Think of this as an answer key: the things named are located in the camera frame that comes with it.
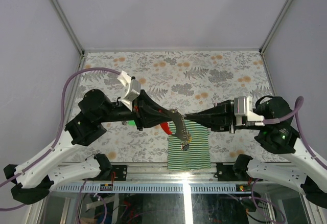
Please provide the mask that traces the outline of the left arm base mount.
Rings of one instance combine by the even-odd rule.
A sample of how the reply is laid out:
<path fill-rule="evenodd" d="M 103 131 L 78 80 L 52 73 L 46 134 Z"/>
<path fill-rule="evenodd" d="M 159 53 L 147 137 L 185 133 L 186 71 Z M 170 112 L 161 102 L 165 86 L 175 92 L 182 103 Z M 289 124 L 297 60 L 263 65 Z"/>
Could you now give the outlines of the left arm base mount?
<path fill-rule="evenodd" d="M 113 165 L 105 154 L 93 154 L 85 161 L 95 161 L 95 168 L 99 173 L 93 177 L 87 177 L 88 181 L 126 181 L 127 179 L 127 165 Z"/>

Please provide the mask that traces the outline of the red handled silver keyring carabiner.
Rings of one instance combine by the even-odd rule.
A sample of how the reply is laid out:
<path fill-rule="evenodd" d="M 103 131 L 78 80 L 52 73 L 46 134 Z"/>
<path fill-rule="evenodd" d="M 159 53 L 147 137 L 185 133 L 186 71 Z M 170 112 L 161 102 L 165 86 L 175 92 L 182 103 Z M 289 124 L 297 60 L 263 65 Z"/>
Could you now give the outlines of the red handled silver keyring carabiner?
<path fill-rule="evenodd" d="M 175 125 L 175 132 L 170 130 L 168 122 L 163 122 L 160 124 L 162 130 L 169 136 L 178 138 L 182 143 L 188 143 L 188 138 L 191 137 L 188 132 L 186 125 L 183 120 L 183 115 L 176 109 L 168 110 L 170 112 L 170 118 Z"/>

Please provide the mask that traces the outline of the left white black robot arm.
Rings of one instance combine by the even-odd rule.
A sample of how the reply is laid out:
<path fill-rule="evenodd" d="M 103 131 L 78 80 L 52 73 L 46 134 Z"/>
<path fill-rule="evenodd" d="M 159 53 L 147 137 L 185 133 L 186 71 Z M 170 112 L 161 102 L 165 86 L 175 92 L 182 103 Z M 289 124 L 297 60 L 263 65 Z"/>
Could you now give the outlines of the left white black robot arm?
<path fill-rule="evenodd" d="M 60 167 L 67 157 L 88 148 L 106 133 L 103 123 L 134 121 L 138 130 L 170 122 L 172 110 L 154 102 L 144 90 L 130 104 L 118 98 L 110 101 L 99 89 L 88 91 L 78 104 L 80 112 L 69 121 L 59 139 L 20 165 L 4 168 L 6 179 L 14 186 L 14 200 L 30 205 L 45 198 L 58 187 L 84 179 L 107 180 L 112 166 L 106 155 L 97 153 L 82 163 Z"/>

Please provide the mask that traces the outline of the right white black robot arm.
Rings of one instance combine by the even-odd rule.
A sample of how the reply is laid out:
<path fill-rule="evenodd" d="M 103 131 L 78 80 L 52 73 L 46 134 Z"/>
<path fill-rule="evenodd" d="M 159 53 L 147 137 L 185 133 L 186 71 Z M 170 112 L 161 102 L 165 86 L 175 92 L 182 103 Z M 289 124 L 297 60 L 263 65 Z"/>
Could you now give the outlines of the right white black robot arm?
<path fill-rule="evenodd" d="M 267 152 L 280 156 L 295 169 L 270 166 L 252 156 L 238 155 L 232 170 L 238 180 L 262 179 L 288 187 L 311 203 L 326 208 L 326 160 L 292 127 L 303 104 L 298 97 L 294 109 L 278 96 L 265 96 L 266 101 L 240 96 L 217 103 L 213 108 L 187 114 L 185 119 L 209 128 L 212 132 L 235 133 L 236 130 L 258 130 L 255 141 Z"/>

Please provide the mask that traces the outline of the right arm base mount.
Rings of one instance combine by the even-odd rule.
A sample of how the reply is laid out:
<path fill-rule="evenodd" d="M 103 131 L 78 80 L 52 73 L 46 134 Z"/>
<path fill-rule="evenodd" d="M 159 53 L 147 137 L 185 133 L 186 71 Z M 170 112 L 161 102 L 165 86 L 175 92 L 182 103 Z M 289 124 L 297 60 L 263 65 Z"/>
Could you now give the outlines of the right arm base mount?
<path fill-rule="evenodd" d="M 250 176 L 247 170 L 251 160 L 253 160 L 251 156 L 240 154 L 233 165 L 216 163 L 214 177 L 222 182 L 248 181 L 250 180 Z"/>

